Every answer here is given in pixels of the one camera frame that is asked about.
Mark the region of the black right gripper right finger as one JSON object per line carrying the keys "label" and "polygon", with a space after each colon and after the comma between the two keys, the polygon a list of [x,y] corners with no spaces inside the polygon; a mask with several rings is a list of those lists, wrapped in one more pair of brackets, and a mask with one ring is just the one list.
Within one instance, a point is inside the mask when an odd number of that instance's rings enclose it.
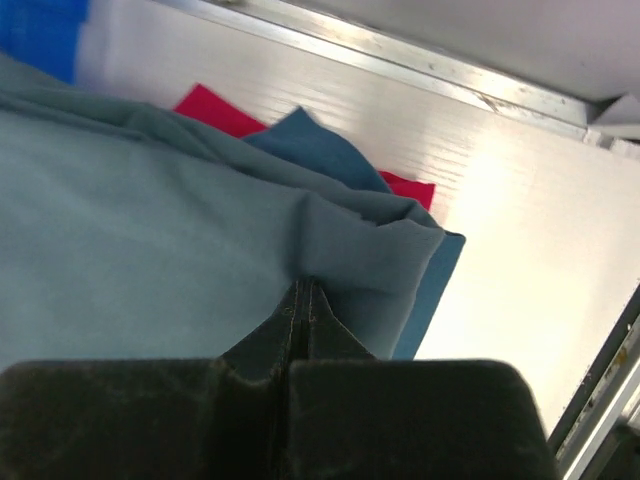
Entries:
{"label": "black right gripper right finger", "polygon": [[553,479],[531,391],[492,360],[381,361],[315,281],[295,287],[287,372],[294,479]]}

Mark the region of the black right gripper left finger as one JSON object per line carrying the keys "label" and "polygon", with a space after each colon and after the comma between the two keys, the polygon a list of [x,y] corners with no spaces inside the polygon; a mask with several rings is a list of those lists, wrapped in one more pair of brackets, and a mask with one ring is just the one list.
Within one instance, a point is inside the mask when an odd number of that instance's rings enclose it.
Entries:
{"label": "black right gripper left finger", "polygon": [[29,361],[1,375],[5,479],[281,479],[303,286],[218,358]]}

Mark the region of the grey-blue t shirt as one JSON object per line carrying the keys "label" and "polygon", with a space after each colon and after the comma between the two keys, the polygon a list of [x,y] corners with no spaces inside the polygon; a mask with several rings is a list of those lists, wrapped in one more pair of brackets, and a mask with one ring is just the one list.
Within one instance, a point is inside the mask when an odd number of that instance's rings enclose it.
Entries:
{"label": "grey-blue t shirt", "polygon": [[289,286],[389,357],[443,229],[151,105],[1,60],[1,363],[214,357]]}

